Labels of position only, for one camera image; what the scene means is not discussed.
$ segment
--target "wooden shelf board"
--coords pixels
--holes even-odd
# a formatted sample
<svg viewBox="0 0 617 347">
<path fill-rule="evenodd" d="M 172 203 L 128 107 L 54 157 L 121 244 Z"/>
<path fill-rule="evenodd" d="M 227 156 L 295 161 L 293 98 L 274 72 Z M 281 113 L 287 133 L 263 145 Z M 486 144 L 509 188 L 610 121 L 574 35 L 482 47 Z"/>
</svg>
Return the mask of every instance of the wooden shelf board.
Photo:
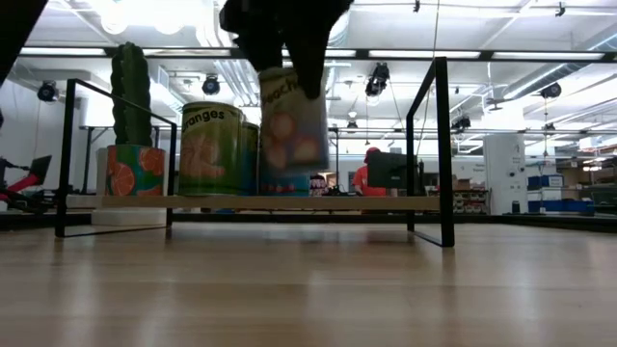
<svg viewBox="0 0 617 347">
<path fill-rule="evenodd" d="M 422 210 L 439 211 L 440 199 L 433 197 L 96 197 L 69 196 L 68 207 L 155 207 L 317 210 Z"/>
</svg>

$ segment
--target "computer monitor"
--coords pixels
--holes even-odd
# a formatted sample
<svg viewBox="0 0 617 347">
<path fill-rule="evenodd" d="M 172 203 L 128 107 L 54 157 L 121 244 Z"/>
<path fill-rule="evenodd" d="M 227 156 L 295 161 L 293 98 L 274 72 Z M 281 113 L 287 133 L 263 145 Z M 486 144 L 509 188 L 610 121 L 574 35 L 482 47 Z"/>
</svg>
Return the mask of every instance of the computer monitor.
<svg viewBox="0 0 617 347">
<path fill-rule="evenodd" d="M 397 153 L 369 152 L 368 186 L 375 188 L 407 189 L 407 155 Z M 419 193 L 417 158 L 414 156 L 414 182 Z"/>
<path fill-rule="evenodd" d="M 33 160 L 32 164 L 30 164 L 30 174 L 35 175 L 39 179 L 37 181 L 38 185 L 42 185 L 45 182 L 50 163 L 51 155 L 47 155 Z"/>
</svg>

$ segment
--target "oranges can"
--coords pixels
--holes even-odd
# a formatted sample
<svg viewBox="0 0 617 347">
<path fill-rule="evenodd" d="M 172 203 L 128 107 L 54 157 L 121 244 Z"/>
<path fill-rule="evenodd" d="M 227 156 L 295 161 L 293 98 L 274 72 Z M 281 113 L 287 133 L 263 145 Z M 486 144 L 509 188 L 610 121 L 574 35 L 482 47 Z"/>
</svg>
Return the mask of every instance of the oranges can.
<svg viewBox="0 0 617 347">
<path fill-rule="evenodd" d="M 178 194 L 238 195 L 242 111 L 218 102 L 182 108 Z"/>
</svg>

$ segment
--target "red hat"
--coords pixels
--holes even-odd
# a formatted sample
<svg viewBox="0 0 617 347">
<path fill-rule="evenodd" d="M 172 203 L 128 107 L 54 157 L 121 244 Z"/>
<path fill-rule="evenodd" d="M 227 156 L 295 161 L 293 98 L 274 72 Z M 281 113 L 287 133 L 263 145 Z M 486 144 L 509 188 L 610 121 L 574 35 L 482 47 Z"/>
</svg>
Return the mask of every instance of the red hat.
<svg viewBox="0 0 617 347">
<path fill-rule="evenodd" d="M 364 163 L 366 163 L 366 162 L 367 162 L 367 159 L 368 159 L 368 153 L 370 153 L 370 152 L 374 152 L 374 151 L 376 151 L 376 152 L 381 152 L 381 150 L 379 150 L 377 147 L 371 147 L 371 148 L 367 149 L 367 150 L 366 150 L 366 155 L 364 156 Z"/>
</svg>

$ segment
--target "wooden floor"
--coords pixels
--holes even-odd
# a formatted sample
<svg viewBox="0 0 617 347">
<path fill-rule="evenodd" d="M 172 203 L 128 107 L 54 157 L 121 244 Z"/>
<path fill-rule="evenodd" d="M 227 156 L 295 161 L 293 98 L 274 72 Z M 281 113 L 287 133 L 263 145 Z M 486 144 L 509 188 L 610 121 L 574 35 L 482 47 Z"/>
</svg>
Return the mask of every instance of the wooden floor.
<svg viewBox="0 0 617 347">
<path fill-rule="evenodd" d="M 617 236 L 464 225 L 443 251 L 402 226 L 174 230 L 0 233 L 0 346 L 617 346 Z"/>
</svg>

